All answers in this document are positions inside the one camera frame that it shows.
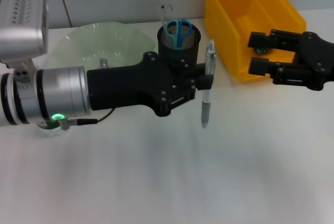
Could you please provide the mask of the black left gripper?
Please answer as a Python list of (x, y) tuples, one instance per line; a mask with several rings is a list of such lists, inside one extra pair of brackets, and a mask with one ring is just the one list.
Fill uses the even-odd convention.
[(90, 107), (97, 111), (145, 105), (157, 116), (168, 116), (171, 109), (193, 100), (196, 90), (203, 91), (203, 103), (211, 102), (212, 75), (204, 74), (205, 63), (166, 65), (157, 53), (146, 52), (132, 66), (87, 71)]

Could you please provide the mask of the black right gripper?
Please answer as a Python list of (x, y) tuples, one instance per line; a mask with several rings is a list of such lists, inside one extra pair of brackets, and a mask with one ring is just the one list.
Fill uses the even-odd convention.
[(252, 58), (249, 74), (268, 74), (275, 85), (304, 86), (321, 91), (326, 82), (333, 81), (333, 43), (323, 40), (314, 32), (272, 29), (268, 36), (263, 32), (251, 32), (248, 47), (296, 52), (295, 62), (300, 65)]

